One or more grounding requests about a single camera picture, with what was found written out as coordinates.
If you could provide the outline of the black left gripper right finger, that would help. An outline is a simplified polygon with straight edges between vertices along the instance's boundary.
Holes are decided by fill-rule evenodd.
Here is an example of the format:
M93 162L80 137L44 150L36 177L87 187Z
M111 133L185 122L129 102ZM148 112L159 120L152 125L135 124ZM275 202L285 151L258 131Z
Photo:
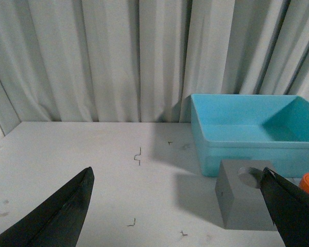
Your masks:
M268 167L260 190L285 246L309 246L309 193Z

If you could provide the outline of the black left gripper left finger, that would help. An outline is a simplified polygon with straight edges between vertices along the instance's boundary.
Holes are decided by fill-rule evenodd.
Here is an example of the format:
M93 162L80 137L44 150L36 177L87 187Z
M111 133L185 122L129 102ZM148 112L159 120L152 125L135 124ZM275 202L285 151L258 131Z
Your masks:
M93 185L93 169L85 168L1 233L0 246L76 246Z

